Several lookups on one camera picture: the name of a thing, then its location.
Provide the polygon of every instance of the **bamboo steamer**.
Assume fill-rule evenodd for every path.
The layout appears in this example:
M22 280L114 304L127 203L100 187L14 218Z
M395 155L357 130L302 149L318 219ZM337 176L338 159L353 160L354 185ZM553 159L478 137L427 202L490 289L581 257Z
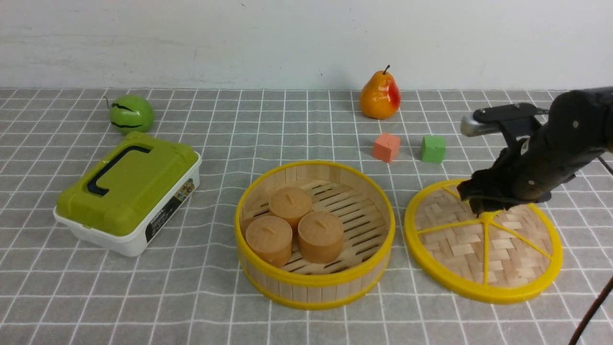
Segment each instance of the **bamboo steamer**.
M294 239L288 263L277 268L258 257L244 237L246 223L270 215L270 196L298 187L313 199L313 211L328 211L343 222L341 254L332 262L305 260ZM234 218L243 273L267 298L290 308L337 308L364 296L389 261L395 219L385 193L368 176L330 161L299 161L262 175L244 192Z

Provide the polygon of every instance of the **woven bamboo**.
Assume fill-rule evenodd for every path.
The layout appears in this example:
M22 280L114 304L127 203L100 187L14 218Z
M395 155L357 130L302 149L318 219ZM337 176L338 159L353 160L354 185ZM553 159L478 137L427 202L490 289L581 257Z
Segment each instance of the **woven bamboo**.
M333 262L310 263L294 243L290 261L274 268L257 258L243 239L240 224L268 215L268 199L283 187L298 187L343 222L343 250ZM281 166L260 177L237 208L238 256L251 283L267 297L300 309L327 309L366 294L383 274L394 237L394 217L384 192L350 167L326 161Z
M444 285L460 294L471 290L466 293L475 299L511 303L544 290L562 262L546 216L528 204L476 217L460 200L457 183L432 185L409 205L405 235L417 260Z

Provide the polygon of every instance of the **plastic storage box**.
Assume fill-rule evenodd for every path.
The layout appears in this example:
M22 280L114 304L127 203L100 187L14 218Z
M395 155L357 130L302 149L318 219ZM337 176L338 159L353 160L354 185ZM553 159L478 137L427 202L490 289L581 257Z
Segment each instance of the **plastic storage box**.
M83 241L138 256L198 188L200 164L187 145L132 132L60 194L53 215Z

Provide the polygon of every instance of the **pear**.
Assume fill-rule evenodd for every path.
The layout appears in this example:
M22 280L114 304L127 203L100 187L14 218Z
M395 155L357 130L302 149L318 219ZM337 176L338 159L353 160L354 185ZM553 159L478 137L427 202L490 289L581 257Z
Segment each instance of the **pear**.
M360 108L367 117L385 120L394 116L400 108L400 90L387 71L389 67L387 65L383 71L376 71L362 89Z

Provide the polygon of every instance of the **yellow spoke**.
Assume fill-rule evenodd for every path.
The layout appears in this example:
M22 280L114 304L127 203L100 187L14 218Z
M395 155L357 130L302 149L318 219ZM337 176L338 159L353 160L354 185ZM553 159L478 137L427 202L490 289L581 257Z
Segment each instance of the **yellow spoke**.
M460 199L460 195L459 195L458 193L456 193L456 192L452 191L451 189L449 189L449 188L447 188L447 187L443 186L443 190L444 190L445 192L448 192L449 194L453 195L453 196L454 196L454 197L456 197L458 200Z
M488 286L488 272L490 271L490 222L483 224L483 285Z
M503 227L502 225L496 223L496 222L491 222L491 224L497 228L499 228L502 231L505 231L517 238L520 239L520 241L524 242L525 244L529 245L530 247L534 248L534 250L536 250L537 252L541 253L543 256L549 258L551 260L551 255L549 255L547 252L545 252L544 250L542 250L541 248L539 248L538 246L534 245L532 242L530 242L529 239L523 237L522 235L520 235L518 232L513 231L509 228Z
M417 234L421 235L423 233L431 233L431 232L442 230L442 229L446 229L446 228L465 227L466 225L473 225L473 224L479 224L479 223L481 223L481 219L465 220L463 222L457 222L457 223L447 223L447 224L443 224L443 225L438 225L436 227L431 227L431 228L426 228L426 229L418 230Z

